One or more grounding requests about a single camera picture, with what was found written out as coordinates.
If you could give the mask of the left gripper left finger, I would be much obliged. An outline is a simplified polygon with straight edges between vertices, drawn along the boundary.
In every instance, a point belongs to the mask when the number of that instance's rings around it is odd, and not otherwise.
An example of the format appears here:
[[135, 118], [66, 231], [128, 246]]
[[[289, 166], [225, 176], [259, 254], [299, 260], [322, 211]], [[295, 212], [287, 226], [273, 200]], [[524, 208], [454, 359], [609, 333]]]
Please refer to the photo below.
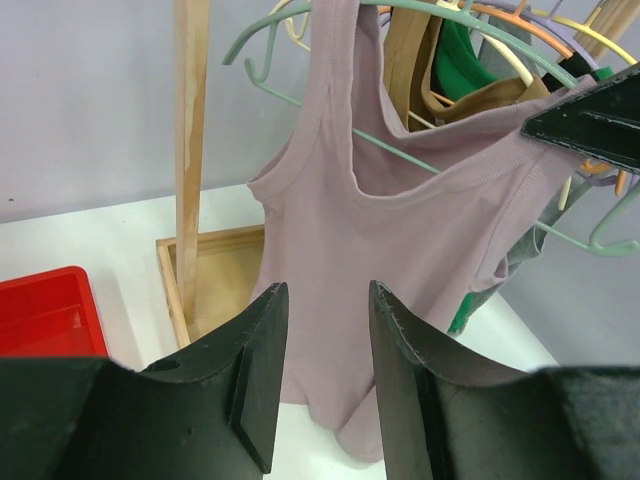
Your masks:
[[260, 479], [272, 468], [289, 292], [142, 371], [98, 357], [1, 362], [5, 479]]

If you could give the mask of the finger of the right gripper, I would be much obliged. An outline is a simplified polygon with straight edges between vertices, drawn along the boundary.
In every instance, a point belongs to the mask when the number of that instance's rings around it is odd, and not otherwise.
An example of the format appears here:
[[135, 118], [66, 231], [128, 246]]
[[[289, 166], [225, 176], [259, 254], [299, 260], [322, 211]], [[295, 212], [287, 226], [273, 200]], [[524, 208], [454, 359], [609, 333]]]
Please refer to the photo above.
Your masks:
[[639, 173], [639, 69], [629, 67], [529, 118], [522, 133]]

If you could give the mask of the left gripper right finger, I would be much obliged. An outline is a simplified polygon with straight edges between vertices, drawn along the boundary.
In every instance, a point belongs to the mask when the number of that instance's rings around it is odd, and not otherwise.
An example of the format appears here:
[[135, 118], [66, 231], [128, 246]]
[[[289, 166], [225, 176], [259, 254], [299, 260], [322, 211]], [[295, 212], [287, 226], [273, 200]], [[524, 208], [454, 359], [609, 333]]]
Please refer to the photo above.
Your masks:
[[369, 287], [390, 479], [635, 479], [639, 370], [495, 362]]

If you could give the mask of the mauve tank top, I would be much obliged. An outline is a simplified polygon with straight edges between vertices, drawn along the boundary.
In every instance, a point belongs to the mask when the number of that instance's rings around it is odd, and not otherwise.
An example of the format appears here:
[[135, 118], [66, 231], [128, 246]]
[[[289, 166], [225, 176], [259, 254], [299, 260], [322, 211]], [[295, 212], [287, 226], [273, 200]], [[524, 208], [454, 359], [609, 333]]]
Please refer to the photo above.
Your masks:
[[447, 330], [466, 294], [506, 279], [508, 251], [580, 160], [520, 132], [568, 89], [411, 133], [383, 84], [376, 8], [316, 1], [311, 20], [297, 125], [250, 183], [266, 215], [257, 288], [289, 288], [282, 401], [375, 463], [370, 282]]

